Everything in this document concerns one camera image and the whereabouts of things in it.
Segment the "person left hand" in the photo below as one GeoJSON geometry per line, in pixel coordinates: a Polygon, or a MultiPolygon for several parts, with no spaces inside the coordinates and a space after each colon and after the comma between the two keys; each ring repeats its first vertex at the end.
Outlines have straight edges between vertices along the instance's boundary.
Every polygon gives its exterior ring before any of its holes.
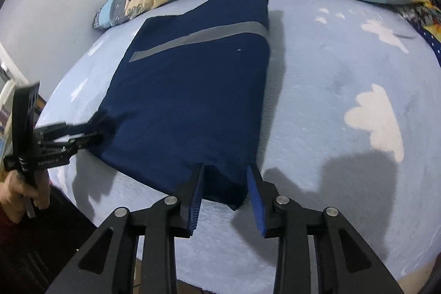
{"type": "Polygon", "coordinates": [[[30,199],[40,210],[45,210],[50,204],[50,180],[45,171],[34,173],[35,186],[27,184],[20,173],[7,173],[1,182],[1,209],[13,223],[19,223],[26,212],[25,200],[30,199]]]}

